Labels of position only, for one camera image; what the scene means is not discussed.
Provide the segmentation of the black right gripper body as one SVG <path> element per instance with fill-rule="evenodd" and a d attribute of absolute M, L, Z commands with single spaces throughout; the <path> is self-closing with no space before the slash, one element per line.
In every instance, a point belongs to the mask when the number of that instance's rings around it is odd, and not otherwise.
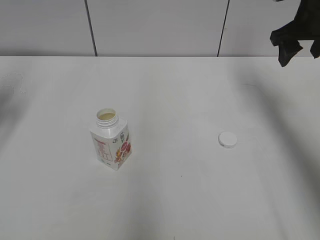
<path fill-rule="evenodd" d="M 301 0 L 294 19 L 271 32 L 270 41 L 278 46 L 284 41 L 317 41 L 320 39 L 320 1 Z"/>

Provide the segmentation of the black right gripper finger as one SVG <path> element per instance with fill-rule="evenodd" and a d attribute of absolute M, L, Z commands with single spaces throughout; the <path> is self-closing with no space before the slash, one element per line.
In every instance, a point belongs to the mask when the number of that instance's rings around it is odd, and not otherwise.
<path fill-rule="evenodd" d="M 310 53 L 314 59 L 320 57 L 320 40 L 319 39 L 316 39 L 313 41 L 310 48 Z"/>
<path fill-rule="evenodd" d="M 278 62 L 281 67 L 288 65 L 290 60 L 303 49 L 297 40 L 282 41 L 278 45 Z"/>

